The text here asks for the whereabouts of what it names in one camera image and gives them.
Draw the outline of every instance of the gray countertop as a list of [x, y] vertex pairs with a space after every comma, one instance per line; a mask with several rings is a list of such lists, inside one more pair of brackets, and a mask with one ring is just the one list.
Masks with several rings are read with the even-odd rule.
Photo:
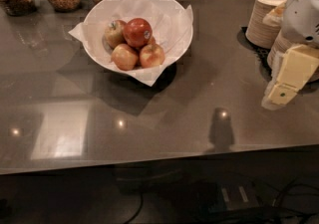
[[254, 0], [191, 4], [193, 40], [152, 88], [106, 71], [68, 32], [92, 9], [1, 11], [0, 173], [319, 143], [318, 84], [261, 107], [269, 76], [245, 41]]

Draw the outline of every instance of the paper cup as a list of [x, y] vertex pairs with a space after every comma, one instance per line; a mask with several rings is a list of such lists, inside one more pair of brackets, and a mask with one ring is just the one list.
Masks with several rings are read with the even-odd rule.
[[247, 39], [254, 45], [271, 49], [280, 27], [272, 27], [262, 22], [263, 18], [276, 6], [286, 0], [255, 0], [251, 18], [246, 31]]
[[269, 67], [272, 68], [272, 63], [277, 52], [285, 53], [291, 46], [292, 43], [284, 38], [280, 31], [267, 57]]

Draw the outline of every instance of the apple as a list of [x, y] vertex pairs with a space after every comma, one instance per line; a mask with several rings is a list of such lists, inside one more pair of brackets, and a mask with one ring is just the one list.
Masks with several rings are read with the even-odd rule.
[[135, 18], [124, 27], [123, 35], [128, 45], [138, 48], [148, 43], [153, 35], [153, 30], [147, 20]]
[[[157, 42], [157, 40], [155, 39], [154, 36], [152, 36], [152, 37], [149, 39], [149, 41], [147, 42], [147, 45], [149, 45], [149, 44], [155, 44], [156, 42]], [[141, 49], [142, 49], [142, 47], [143, 47], [143, 46], [141, 46], [141, 47], [135, 47], [135, 49], [136, 49], [138, 52], [140, 52]]]
[[125, 43], [126, 39], [123, 36], [123, 30], [126, 26], [123, 20], [112, 21], [105, 30], [105, 38], [111, 48], [116, 48], [118, 45]]
[[119, 44], [111, 54], [111, 60], [121, 70], [132, 70], [139, 60], [138, 52], [128, 44]]
[[140, 63], [142, 68], [159, 66], [165, 60], [163, 48], [158, 44], [147, 44], [140, 50]]

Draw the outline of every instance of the white bowl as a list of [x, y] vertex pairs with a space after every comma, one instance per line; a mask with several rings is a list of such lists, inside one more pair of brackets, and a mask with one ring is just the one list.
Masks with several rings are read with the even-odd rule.
[[[111, 61], [112, 49], [105, 43], [104, 32], [115, 19], [129, 21], [135, 17], [150, 22], [157, 43], [165, 51], [165, 60], [155, 68], [122, 71]], [[102, 67], [152, 86], [162, 71], [188, 49], [193, 34], [192, 10], [190, 6], [184, 9], [175, 0], [103, 0], [69, 33], [83, 43], [88, 55]]]

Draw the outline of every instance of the white robot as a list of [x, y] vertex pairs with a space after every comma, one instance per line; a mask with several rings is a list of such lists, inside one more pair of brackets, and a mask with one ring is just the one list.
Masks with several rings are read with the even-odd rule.
[[272, 81], [261, 104], [269, 110], [285, 107], [319, 66], [319, 0], [287, 0], [279, 8], [282, 36], [294, 45], [275, 56], [281, 61], [272, 67]]

